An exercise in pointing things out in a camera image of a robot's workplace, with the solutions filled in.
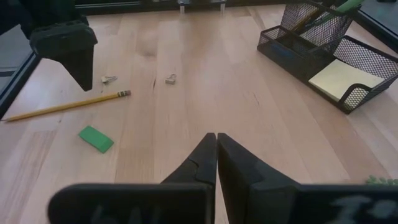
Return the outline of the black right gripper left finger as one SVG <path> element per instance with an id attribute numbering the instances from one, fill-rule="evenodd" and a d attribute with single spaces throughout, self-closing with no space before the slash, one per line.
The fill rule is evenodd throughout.
<path id="1" fill-rule="evenodd" d="M 73 184 L 49 201 L 50 223 L 213 223 L 217 146 L 207 133 L 159 184 Z"/>

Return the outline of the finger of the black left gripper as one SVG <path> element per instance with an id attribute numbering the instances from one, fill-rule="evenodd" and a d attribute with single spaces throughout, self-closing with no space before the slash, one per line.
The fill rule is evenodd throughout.
<path id="1" fill-rule="evenodd" d="M 59 56 L 60 62 L 83 91 L 93 87 L 94 47 L 76 50 Z"/>

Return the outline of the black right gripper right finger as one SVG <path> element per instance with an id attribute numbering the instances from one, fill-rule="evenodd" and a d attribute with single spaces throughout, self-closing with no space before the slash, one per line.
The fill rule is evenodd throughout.
<path id="1" fill-rule="evenodd" d="M 230 223 L 397 224 L 397 187 L 300 184 L 225 133 L 218 173 Z"/>

